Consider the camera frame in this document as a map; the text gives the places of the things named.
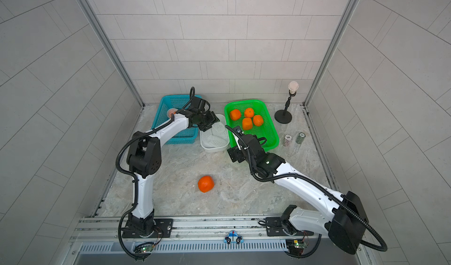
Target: robotic arm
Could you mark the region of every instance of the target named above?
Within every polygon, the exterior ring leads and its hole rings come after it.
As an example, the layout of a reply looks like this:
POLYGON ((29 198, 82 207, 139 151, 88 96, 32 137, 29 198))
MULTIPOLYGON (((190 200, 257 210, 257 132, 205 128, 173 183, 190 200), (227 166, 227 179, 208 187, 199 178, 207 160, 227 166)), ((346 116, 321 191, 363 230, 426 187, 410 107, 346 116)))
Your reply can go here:
MULTIPOLYGON (((199 127, 201 131, 206 131, 218 121, 216 115, 210 111, 210 104, 206 100, 195 97, 194 88, 192 88, 190 100, 183 109, 178 110, 171 119, 153 130, 134 133, 133 138, 119 152, 116 168, 133 177, 134 200, 132 208, 120 219, 118 237, 122 249, 132 258, 143 260, 150 254, 131 253, 122 242, 121 232, 129 231, 145 238, 157 228, 153 219, 152 188, 155 173, 161 166, 161 146, 186 128, 199 127), (128 147, 129 171, 120 166, 122 155, 128 147), (122 222, 127 215, 126 226, 122 228, 122 222)), ((350 254, 356 252, 359 244, 380 251, 387 250, 384 240, 368 224, 364 208, 357 195, 348 192, 345 196, 324 187, 297 171, 280 156, 266 153, 261 144, 262 141, 266 142, 265 138, 257 139, 256 135, 245 135, 240 127, 231 128, 226 125, 226 128, 234 134, 237 142, 237 146, 227 150, 233 162, 247 161, 251 176, 256 180, 284 186, 321 213, 319 217, 304 216, 303 210, 296 206, 289 206, 281 217, 285 233, 294 235, 303 230, 318 233, 319 240, 314 249, 318 247, 321 235, 328 234, 335 245, 350 254), (381 246, 361 240, 366 229, 375 236, 381 246)))

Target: gray tiled wall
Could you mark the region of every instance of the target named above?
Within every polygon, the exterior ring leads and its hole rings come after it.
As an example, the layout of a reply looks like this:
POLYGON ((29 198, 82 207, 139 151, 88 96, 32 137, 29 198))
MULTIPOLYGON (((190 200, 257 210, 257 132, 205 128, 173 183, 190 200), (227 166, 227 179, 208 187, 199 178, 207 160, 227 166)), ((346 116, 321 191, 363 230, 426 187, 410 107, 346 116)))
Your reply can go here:
POLYGON ((75 0, 0 0, 0 263, 58 260, 139 112, 75 0))
POLYGON ((380 264, 451 261, 450 20, 451 0, 360 0, 309 105, 380 264))
POLYGON ((302 102, 348 0, 89 0, 145 103, 302 102))

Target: tangerine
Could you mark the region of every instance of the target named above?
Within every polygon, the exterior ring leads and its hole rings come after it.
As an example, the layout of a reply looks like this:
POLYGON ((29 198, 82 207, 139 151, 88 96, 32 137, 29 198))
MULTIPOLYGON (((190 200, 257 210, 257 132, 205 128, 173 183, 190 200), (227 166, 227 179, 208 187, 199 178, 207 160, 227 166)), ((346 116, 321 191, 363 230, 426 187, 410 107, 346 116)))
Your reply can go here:
POLYGON ((211 176, 203 176, 198 182, 198 186, 201 192, 207 192, 215 186, 215 182, 211 176))
POLYGON ((247 109, 245 109, 245 117, 250 117, 250 118, 252 118, 253 116, 254 116, 254 111, 253 111, 253 109, 252 108, 247 108, 247 109))
POLYGON ((241 118, 240 110, 232 110, 230 112, 230 119, 232 119, 233 121, 239 120, 240 118, 241 118))
POLYGON ((263 117, 261 115, 256 115, 253 118, 253 122, 255 126, 262 126, 263 125, 263 117))
POLYGON ((243 130, 251 130, 252 129, 252 119, 250 117, 246 117, 243 119, 243 130))

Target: green basket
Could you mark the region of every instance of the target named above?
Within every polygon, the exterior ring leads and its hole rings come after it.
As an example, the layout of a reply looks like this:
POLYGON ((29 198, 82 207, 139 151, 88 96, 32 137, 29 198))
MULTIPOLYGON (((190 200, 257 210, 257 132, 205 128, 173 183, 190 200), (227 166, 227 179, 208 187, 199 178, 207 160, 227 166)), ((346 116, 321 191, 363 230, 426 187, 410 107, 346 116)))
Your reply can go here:
MULTIPOLYGON (((224 115, 227 125, 232 128, 236 126, 242 127, 242 122, 245 118, 245 109, 247 108, 252 108, 255 115, 261 115, 263 117, 263 125, 260 127, 254 125, 251 130, 245 130, 244 133, 256 135, 257 138, 265 137, 267 139, 266 143, 263 145, 263 149, 265 151, 277 147, 279 145, 279 136, 276 128, 274 127, 271 116, 269 115, 268 108, 265 103, 260 100, 241 100, 227 104, 224 108, 224 115), (230 119, 230 112, 235 109, 240 110, 241 118, 233 121, 230 119)), ((236 146, 235 138, 230 131, 229 138, 230 146, 236 146)))

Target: blue plastic basket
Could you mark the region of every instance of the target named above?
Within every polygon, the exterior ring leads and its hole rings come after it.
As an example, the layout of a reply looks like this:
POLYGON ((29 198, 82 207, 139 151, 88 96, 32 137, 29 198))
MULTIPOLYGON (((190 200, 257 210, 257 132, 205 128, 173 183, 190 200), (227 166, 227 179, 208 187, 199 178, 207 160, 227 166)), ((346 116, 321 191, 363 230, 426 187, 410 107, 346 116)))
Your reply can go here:
MULTIPOLYGON (((188 101, 189 95, 170 95, 162 97, 155 119, 153 120, 152 129, 168 120, 166 114, 168 109, 181 109, 188 101)), ((199 129, 196 127, 187 128, 178 132, 174 137, 167 141, 166 144, 192 144, 198 135, 198 131, 199 129)))

